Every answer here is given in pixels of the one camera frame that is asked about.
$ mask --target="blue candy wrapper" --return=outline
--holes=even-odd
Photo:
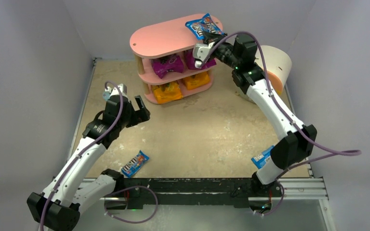
[[[210,14],[204,15],[201,19],[192,20],[185,23],[185,26],[188,27],[192,33],[197,37],[198,40],[204,38],[203,31],[212,33],[212,34],[219,34],[222,35],[223,32],[220,28],[216,25],[216,23],[212,20]]]
[[[274,146],[272,145],[270,146],[270,148],[264,150],[262,153],[258,154],[257,156],[251,159],[258,169],[263,168],[267,161],[270,160],[270,151],[273,148]]]
[[[140,168],[149,160],[149,157],[145,155],[141,150],[140,152],[126,164],[122,169],[121,172],[131,178],[135,173],[140,170]]]

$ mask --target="shelf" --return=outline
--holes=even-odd
[[[213,84],[214,77],[213,77],[212,71],[209,71],[208,73],[209,73],[209,79],[210,79],[209,83],[207,83],[203,86],[200,86],[196,89],[193,89],[193,90],[187,90],[186,86],[182,83],[182,81],[178,81],[179,88],[181,89],[183,97],[190,96],[190,95],[193,95],[193,94],[196,94],[196,93],[199,93],[199,92],[202,92],[204,90],[209,89]],[[151,103],[159,104],[157,102],[157,100],[155,99],[154,93],[152,92],[151,88],[150,88],[149,91],[150,91],[150,93],[145,95],[147,100],[150,101]]]
[[[130,38],[132,52],[141,58],[155,59],[193,48],[199,40],[185,23],[204,15],[198,13],[138,29]],[[222,23],[216,17],[211,17],[223,30]]]
[[[166,76],[164,76],[164,78],[161,79],[157,76],[157,74],[155,74],[154,70],[152,69],[151,60],[150,59],[143,59],[145,74],[142,74],[142,75],[138,74],[138,75],[140,76],[141,80],[144,83],[147,83],[147,84],[150,84],[150,85],[161,85],[161,84],[164,84],[164,83],[169,83],[169,82],[172,82],[172,81],[175,81],[175,80],[179,80],[179,79],[191,76],[191,75],[195,75],[195,74],[207,71],[207,70],[214,67],[214,66],[211,66],[209,68],[202,69],[202,70],[189,70],[188,67],[186,66],[185,62],[184,62],[183,54],[180,53],[179,56],[181,57],[182,63],[184,63],[184,72],[182,72],[182,73],[169,72],[169,73],[166,74]]]

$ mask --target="table surface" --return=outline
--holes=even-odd
[[[150,157],[135,177],[229,178],[251,177],[257,171],[251,158],[277,143],[274,130],[259,107],[236,94],[231,69],[218,64],[207,91],[156,105],[143,95],[135,61],[98,61],[74,147],[86,125],[104,110],[104,82],[127,85],[128,97],[143,97],[151,119],[125,128],[93,165],[87,177],[107,168],[120,170],[139,150]],[[282,99],[288,103],[285,93]],[[308,178],[307,165],[285,177]]]

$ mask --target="purple candy bag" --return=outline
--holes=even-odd
[[[192,50],[193,49],[184,51],[185,63],[186,63],[186,66],[188,67],[189,70],[203,70],[203,69],[206,69],[206,68],[209,68],[211,66],[216,65],[215,59],[211,59],[211,60],[207,61],[204,64],[204,66],[202,66],[202,68],[196,68],[195,67],[195,58],[192,55]]]
[[[184,72],[184,63],[177,54],[152,59],[151,66],[159,78],[163,78],[168,72]]]

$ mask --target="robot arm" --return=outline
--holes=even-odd
[[[120,84],[118,88],[122,94],[122,100],[116,88],[106,89],[103,95],[106,99],[105,110],[99,112],[94,120],[87,125],[83,132],[83,138],[66,165],[42,193],[33,192],[28,197],[27,205],[35,221],[40,222],[44,205],[48,203],[45,210],[44,226],[56,231],[72,230],[77,224],[80,214],[101,197],[114,192],[115,188],[119,186],[123,176],[108,169],[90,185],[79,189],[80,183],[95,161],[109,148],[112,141],[119,137],[123,128],[129,128],[150,119],[150,112],[145,108],[140,96],[135,97],[139,106],[139,110],[135,111],[126,95],[126,87]],[[117,118],[120,104],[123,104],[121,116],[115,126],[106,134]],[[98,138],[100,139],[97,143],[84,153],[80,153]],[[58,183],[59,179],[60,185],[54,191],[55,184]]]
[[[248,35],[240,34],[236,37],[234,45],[223,42],[213,51],[214,46],[226,34],[217,35],[207,32],[203,34],[203,43],[197,43],[193,50],[195,67],[200,68],[210,58],[216,58],[231,67],[234,83],[259,106],[276,131],[279,142],[271,150],[271,158],[263,168],[252,175],[252,189],[256,192],[266,190],[289,166],[307,158],[313,150],[313,145],[301,136],[270,97],[263,70],[255,63],[257,45],[254,40]],[[294,116],[273,88],[271,92],[284,111],[295,118],[294,122],[302,128],[304,134],[315,140],[317,135],[315,127],[306,126]]]

